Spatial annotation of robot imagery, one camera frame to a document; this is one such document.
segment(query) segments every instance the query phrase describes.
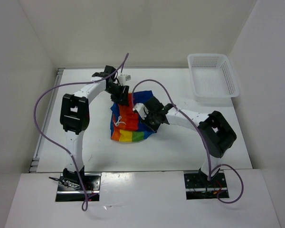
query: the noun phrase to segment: white basket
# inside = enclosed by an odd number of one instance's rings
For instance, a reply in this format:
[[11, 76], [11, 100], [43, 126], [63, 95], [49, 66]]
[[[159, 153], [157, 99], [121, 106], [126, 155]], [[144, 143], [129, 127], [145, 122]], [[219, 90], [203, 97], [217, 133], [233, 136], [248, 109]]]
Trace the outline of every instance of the white basket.
[[190, 54], [189, 70], [196, 98], [230, 98], [239, 95], [237, 82], [227, 56]]

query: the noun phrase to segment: cable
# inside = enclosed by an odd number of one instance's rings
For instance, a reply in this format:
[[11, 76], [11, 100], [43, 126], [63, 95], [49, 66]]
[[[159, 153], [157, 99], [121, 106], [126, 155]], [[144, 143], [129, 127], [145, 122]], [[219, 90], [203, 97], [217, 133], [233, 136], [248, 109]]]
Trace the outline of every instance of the cable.
[[206, 153], [207, 153], [208, 168], [209, 168], [209, 173], [208, 173], [208, 177], [207, 177], [207, 180], [208, 180], [208, 181], [211, 179], [212, 173], [213, 173], [216, 169], [218, 169], [219, 167], [221, 167], [221, 166], [227, 166], [227, 167], [229, 167], [230, 169], [232, 169], [232, 170], [236, 173], [236, 175], [238, 176], [239, 180], [241, 181], [241, 187], [242, 187], [241, 193], [240, 193], [239, 197], [237, 197], [235, 200], [230, 201], [230, 202], [222, 201], [222, 200], [219, 198], [219, 195], [220, 195], [222, 192], [226, 191], [226, 190], [223, 190], [223, 191], [220, 191], [219, 193], [217, 193], [217, 199], [218, 199], [220, 202], [226, 203], [226, 204], [231, 204], [231, 203], [237, 202], [237, 201], [242, 197], [243, 192], [244, 192], [244, 183], [243, 183], [243, 180], [242, 180], [241, 176], [239, 175], [239, 173], [238, 173], [234, 168], [232, 168], [230, 165], [227, 165], [227, 164], [218, 165], [217, 167], [215, 167], [214, 169], [211, 170], [210, 152], [209, 152], [209, 148], [208, 148], [208, 146], [207, 146], [207, 143], [206, 143], [206, 140], [205, 140], [204, 136], [201, 134], [200, 130], [199, 130], [198, 127], [195, 125], [195, 123], [190, 119], [190, 117], [188, 117], [181, 109], [178, 109], [178, 108], [177, 108], [176, 104], [172, 101], [172, 98], [171, 98], [171, 96], [170, 96], [168, 90], [163, 86], [162, 83], [160, 83], [159, 81], [156, 81], [156, 80], [154, 80], [154, 79], [146, 79], [146, 80], [143, 80], [143, 81], [137, 83], [136, 86], [134, 87], [133, 91], [132, 91], [132, 94], [131, 94], [131, 97], [132, 97], [132, 107], [134, 107], [134, 101], [133, 101], [133, 94], [134, 94], [134, 91], [135, 91], [135, 89], [137, 88], [137, 86], [140, 85], [140, 84], [143, 83], [143, 82], [155, 82], [155, 83], [159, 84], [159, 85], [164, 89], [164, 91], [166, 92], [166, 94], [167, 94], [167, 96], [168, 96], [168, 99], [170, 100], [172, 106], [173, 106], [176, 110], [178, 110], [178, 111], [193, 125], [193, 127], [195, 128], [195, 130], [196, 130], [196, 131], [198, 132], [198, 134], [200, 135], [200, 137], [201, 137], [201, 139], [202, 139], [202, 141], [203, 141], [204, 147], [205, 147], [205, 149], [206, 149]]
[[36, 118], [37, 106], [38, 106], [40, 100], [41, 100], [47, 93], [49, 93], [50, 91], [52, 91], [52, 90], [54, 90], [54, 89], [56, 89], [56, 88], [63, 87], [63, 86], [67, 86], [67, 85], [70, 86], [70, 85], [93, 84], [93, 83], [98, 83], [98, 82], [101, 82], [101, 81], [103, 81], [103, 80], [108, 79], [109, 77], [111, 77], [112, 75], [114, 75], [121, 67], [124, 66], [124, 64], [125, 64], [125, 62], [126, 62], [128, 56], [129, 56], [129, 53], [126, 54], [126, 56], [125, 56], [123, 62], [121, 63], [121, 65], [120, 65], [112, 74], [108, 75], [107, 77], [104, 77], [104, 78], [102, 78], [102, 79], [100, 79], [100, 80], [96, 80], [96, 81], [90, 81], [90, 82], [73, 82], [73, 83], [65, 83], [65, 84], [57, 85], [57, 86], [55, 86], [55, 87], [53, 87], [53, 88], [50, 88], [50, 89], [48, 89], [47, 91], [45, 91], [45, 92], [37, 99], [37, 101], [36, 101], [36, 103], [35, 103], [35, 106], [34, 106], [34, 114], [33, 114], [33, 116], [34, 116], [34, 123], [35, 123], [35, 126], [36, 126], [37, 130], [39, 131], [39, 133], [40, 133], [45, 139], [49, 140], [51, 143], [53, 143], [53, 144], [55, 144], [56, 146], [59, 146], [60, 148], [62, 148], [63, 150], [65, 150], [65, 151], [71, 156], [71, 159], [72, 159], [72, 161], [73, 161], [73, 163], [74, 163], [74, 166], [75, 166], [75, 169], [76, 169], [78, 178], [79, 178], [80, 185], [81, 185], [81, 187], [82, 187], [82, 189], [83, 189], [83, 192], [84, 192], [84, 195], [85, 195], [85, 200], [84, 200], [84, 202], [83, 202], [82, 205], [81, 205], [81, 209], [82, 209], [83, 211], [87, 211], [87, 208], [88, 208], [88, 195], [87, 195], [86, 189], [85, 189], [85, 187], [84, 187], [84, 183], [83, 183], [83, 181], [82, 181], [82, 178], [81, 178], [81, 176], [80, 176], [80, 174], [79, 174], [79, 169], [78, 169], [78, 166], [77, 166], [77, 164], [76, 164], [76, 161], [75, 161], [75, 159], [74, 159], [72, 153], [71, 153], [66, 147], [64, 147], [63, 145], [61, 145], [61, 144], [55, 142], [54, 140], [48, 138], [48, 137], [42, 132], [42, 130], [40, 129], [40, 127], [39, 127], [39, 125], [38, 125], [38, 123], [37, 123], [37, 118]]

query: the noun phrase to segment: wall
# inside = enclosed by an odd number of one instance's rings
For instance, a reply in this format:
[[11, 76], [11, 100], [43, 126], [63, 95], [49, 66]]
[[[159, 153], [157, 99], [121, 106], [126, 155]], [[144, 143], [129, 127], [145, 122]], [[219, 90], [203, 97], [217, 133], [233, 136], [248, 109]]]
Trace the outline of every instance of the wall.
[[255, 0], [19, 0], [59, 67], [187, 66], [227, 54]]
[[258, 0], [229, 55], [234, 99], [249, 156], [263, 169], [285, 227], [285, 0]]
[[[55, 68], [16, 0], [0, 0], [0, 228], [21, 172], [28, 172], [38, 133], [35, 100], [54, 83]], [[48, 100], [40, 106], [41, 123]]]

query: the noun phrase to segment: green stripe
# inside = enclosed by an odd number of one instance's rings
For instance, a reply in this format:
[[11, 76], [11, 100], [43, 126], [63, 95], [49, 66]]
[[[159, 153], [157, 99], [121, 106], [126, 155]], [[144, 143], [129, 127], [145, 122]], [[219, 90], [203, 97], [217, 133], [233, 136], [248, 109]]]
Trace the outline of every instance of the green stripe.
[[132, 132], [132, 142], [144, 140], [143, 135], [143, 132]]

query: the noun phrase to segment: white table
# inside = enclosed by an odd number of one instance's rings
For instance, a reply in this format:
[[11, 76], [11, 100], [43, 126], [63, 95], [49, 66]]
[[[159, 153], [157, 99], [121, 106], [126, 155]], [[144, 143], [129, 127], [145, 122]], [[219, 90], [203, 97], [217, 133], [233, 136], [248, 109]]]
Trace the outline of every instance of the white table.
[[[94, 72], [103, 69], [64, 70], [61, 84], [89, 81]], [[212, 113], [220, 111], [237, 134], [237, 140], [225, 156], [224, 163], [236, 169], [251, 169], [243, 135], [231, 99], [215, 105], [198, 103], [193, 99], [192, 85], [188, 69], [124, 69], [132, 76], [128, 81], [130, 91], [140, 81], [148, 78], [162, 82], [180, 108]], [[58, 89], [53, 111], [47, 119], [45, 133], [62, 145], [66, 144], [64, 131], [59, 122], [62, 96], [72, 94], [82, 85], [72, 85]], [[169, 102], [162, 88], [152, 82], [138, 87], [139, 90], [152, 90], [153, 94], [165, 105]], [[189, 129], [162, 125], [156, 134], [138, 143], [119, 143], [110, 139], [110, 119], [112, 102], [110, 95], [102, 92], [90, 104], [90, 125], [85, 132], [83, 160], [85, 171], [178, 171], [197, 170], [206, 158], [206, 152], [199, 135]], [[61, 172], [67, 162], [67, 153], [41, 140], [38, 156], [40, 161], [37, 172]]]
[[[100, 201], [55, 202], [57, 173], [22, 174], [5, 228], [278, 228], [260, 170], [239, 170], [240, 201], [186, 200], [183, 172], [103, 173]], [[231, 200], [240, 193], [236, 174], [225, 171]]]

